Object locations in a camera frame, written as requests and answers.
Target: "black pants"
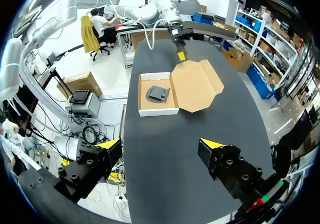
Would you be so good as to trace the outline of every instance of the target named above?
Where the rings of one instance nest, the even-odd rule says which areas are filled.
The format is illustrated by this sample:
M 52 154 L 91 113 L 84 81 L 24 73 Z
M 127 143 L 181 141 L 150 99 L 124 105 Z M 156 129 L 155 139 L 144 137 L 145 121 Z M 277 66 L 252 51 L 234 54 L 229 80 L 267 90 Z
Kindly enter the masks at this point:
M 99 42 L 115 43 L 117 40 L 116 27 L 108 28 L 104 31 L 105 33 L 101 38 L 99 38 Z

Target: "desk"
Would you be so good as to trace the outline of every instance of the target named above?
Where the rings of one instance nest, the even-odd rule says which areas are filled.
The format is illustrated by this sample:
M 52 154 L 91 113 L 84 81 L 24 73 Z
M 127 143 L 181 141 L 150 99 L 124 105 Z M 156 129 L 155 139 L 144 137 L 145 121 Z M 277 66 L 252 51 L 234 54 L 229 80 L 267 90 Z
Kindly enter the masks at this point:
M 133 224 L 207 224 L 237 210 L 221 182 L 214 182 L 198 157 L 204 137 L 233 144 L 263 178 L 273 173 L 269 141 L 259 110 L 236 71 L 218 50 L 203 41 L 186 41 L 189 59 L 208 59 L 224 90 L 210 108 L 196 113 L 140 117 L 140 73 L 172 72 L 179 63 L 170 40 L 154 50 L 140 42 L 134 57 L 124 127 L 126 190 Z
M 147 32 L 152 31 L 152 28 L 146 28 Z M 167 28 L 164 27 L 157 27 L 155 29 L 155 31 L 159 31 L 159 30 L 168 30 Z M 122 53 L 122 57 L 123 57 L 123 61 L 124 61 L 124 66 L 125 68 L 129 68 L 132 64 L 133 61 L 132 60 L 128 60 L 126 55 L 126 49 L 125 49 L 125 44 L 123 43 L 122 39 L 121 39 L 121 35 L 125 35 L 125 34 L 131 34 L 131 33 L 137 33 L 137 32 L 144 32 L 143 28 L 140 27 L 127 27 L 127 26 L 121 26 L 117 29 L 117 37 L 118 37 L 118 42 L 119 42 L 119 46 L 121 48 L 121 53 Z

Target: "small screen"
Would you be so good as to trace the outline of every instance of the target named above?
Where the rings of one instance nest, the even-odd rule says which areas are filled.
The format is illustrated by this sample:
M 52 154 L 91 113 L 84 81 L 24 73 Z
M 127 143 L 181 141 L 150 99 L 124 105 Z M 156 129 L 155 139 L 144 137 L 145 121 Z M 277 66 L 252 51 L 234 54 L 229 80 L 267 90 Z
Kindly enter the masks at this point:
M 77 101 L 83 101 L 87 95 L 88 91 L 76 91 L 73 95 L 73 100 L 75 102 Z

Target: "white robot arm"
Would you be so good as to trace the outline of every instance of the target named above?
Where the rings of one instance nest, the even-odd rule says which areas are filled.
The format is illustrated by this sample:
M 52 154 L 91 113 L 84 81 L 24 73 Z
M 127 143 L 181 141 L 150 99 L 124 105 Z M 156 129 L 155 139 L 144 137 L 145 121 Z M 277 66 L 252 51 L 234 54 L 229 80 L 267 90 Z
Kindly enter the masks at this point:
M 13 38 L 8 41 L 1 60 L 0 69 L 0 101 L 10 99 L 17 93 L 19 87 L 19 76 L 36 98 L 53 112 L 59 119 L 71 127 L 77 126 L 72 122 L 71 115 L 63 112 L 58 105 L 51 102 L 48 95 L 42 90 L 34 77 L 23 62 L 24 58 L 35 48 L 40 48 L 46 39 L 58 30 L 70 25 L 77 20 L 77 9 L 94 8 L 106 5 L 105 11 L 115 11 L 122 18 L 131 19 L 144 23 L 147 26 L 153 25 L 159 18 L 163 25 L 180 24 L 180 17 L 173 0 L 155 0 L 154 3 L 146 5 L 142 9 L 128 6 L 116 6 L 120 0 L 68 0 L 64 12 L 58 17 L 53 17 L 33 34 L 33 39 L 22 50 L 22 43 L 19 39 Z

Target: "yellow label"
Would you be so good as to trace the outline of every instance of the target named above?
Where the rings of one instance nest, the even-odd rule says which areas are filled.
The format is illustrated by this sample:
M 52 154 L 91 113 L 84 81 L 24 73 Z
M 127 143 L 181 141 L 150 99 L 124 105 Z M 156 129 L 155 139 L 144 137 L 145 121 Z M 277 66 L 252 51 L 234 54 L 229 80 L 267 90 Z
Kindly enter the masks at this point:
M 213 148 L 218 148 L 218 147 L 224 147 L 225 145 L 221 144 L 221 143 L 216 143 L 216 142 L 213 142 L 213 141 L 210 141 L 210 140 L 207 140 L 207 139 L 204 139 L 204 138 L 201 138 L 201 140 L 207 144 L 208 147 L 210 147 L 211 149 Z
M 185 61 L 186 57 L 184 55 L 185 53 L 183 51 L 178 53 L 180 61 Z
M 109 149 L 111 148 L 117 141 L 119 141 L 120 138 L 117 138 L 117 139 L 114 139 L 114 140 L 111 140 L 111 141 L 108 141 L 108 142 L 105 142 L 105 143 L 100 143 L 100 144 L 97 144 L 96 146 L 100 146 L 102 148 L 106 148 L 106 149 Z
M 64 165 L 65 167 L 68 166 L 70 163 L 71 163 L 70 161 L 62 158 L 61 164 Z

